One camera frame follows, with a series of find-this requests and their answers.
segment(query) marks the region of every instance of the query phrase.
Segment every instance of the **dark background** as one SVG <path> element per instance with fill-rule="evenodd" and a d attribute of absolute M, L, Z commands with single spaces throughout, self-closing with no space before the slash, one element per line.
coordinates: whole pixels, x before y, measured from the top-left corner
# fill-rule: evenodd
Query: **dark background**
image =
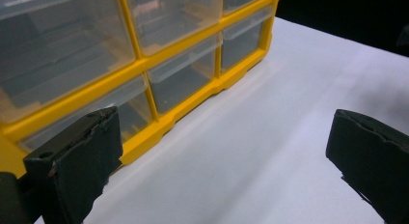
<path fill-rule="evenodd" d="M 396 46 L 409 24 L 409 0 L 281 0 L 277 17 L 409 56 Z"/>

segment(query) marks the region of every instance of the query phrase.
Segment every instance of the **small parts organizer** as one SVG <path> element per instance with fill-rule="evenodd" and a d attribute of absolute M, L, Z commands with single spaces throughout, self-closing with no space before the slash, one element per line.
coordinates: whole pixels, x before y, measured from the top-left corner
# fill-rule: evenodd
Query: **small parts organizer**
<path fill-rule="evenodd" d="M 267 53 L 279 0 L 0 0 L 0 171 L 118 106 L 123 164 Z"/>

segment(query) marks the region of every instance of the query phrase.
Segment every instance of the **white surface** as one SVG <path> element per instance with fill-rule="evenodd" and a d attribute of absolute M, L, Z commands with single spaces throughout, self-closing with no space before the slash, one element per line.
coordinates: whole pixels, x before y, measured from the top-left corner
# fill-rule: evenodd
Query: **white surface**
<path fill-rule="evenodd" d="M 85 223 L 370 223 L 325 157 L 337 108 L 409 133 L 409 59 L 276 19 L 268 56 L 110 180 Z"/>

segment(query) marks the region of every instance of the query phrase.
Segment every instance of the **yellow frame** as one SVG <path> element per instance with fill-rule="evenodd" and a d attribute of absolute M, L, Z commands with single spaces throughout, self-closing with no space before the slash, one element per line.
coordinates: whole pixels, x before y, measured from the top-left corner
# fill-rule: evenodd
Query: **yellow frame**
<path fill-rule="evenodd" d="M 133 23 L 127 7 L 127 2 L 126 0 L 120 0 L 123 7 L 124 19 L 135 51 L 136 60 L 129 66 L 104 76 L 91 85 L 58 99 L 22 120 L 12 124 L 0 125 L 0 171 L 13 172 L 18 176 L 25 173 L 22 158 L 28 153 L 17 146 L 19 140 L 52 124 L 61 117 L 86 105 L 90 101 L 102 97 L 109 91 L 121 86 L 126 81 L 141 73 L 147 79 L 146 71 L 151 67 L 169 59 L 170 56 L 172 57 L 186 48 L 223 31 L 224 28 L 254 12 L 266 6 L 272 6 L 274 13 L 271 18 L 263 23 L 259 49 L 240 61 L 232 67 L 232 69 L 221 74 L 221 47 L 217 48 L 216 72 L 214 79 L 196 94 L 179 104 L 164 116 L 159 117 L 157 114 L 150 86 L 148 86 L 146 95 L 149 99 L 154 122 L 123 144 L 123 156 L 121 161 L 123 164 L 131 163 L 159 142 L 162 136 L 174 126 L 176 121 L 181 119 L 210 96 L 230 88 L 231 85 L 246 74 L 247 70 L 264 58 L 270 48 L 272 39 L 271 29 L 278 2 L 279 0 L 257 0 L 231 14 L 223 16 L 217 24 L 208 27 L 197 34 L 176 42 L 151 56 L 144 56 L 138 46 L 138 40 L 133 29 Z"/>

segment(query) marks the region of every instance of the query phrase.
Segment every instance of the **white table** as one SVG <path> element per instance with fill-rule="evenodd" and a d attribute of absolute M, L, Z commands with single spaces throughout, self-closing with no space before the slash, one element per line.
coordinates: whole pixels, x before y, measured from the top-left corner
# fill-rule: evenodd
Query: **white table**
<path fill-rule="evenodd" d="M 85 223 L 383 224 L 325 149 L 337 108 L 409 133 L 409 58 L 279 18 L 273 33 L 261 63 L 111 178 Z"/>

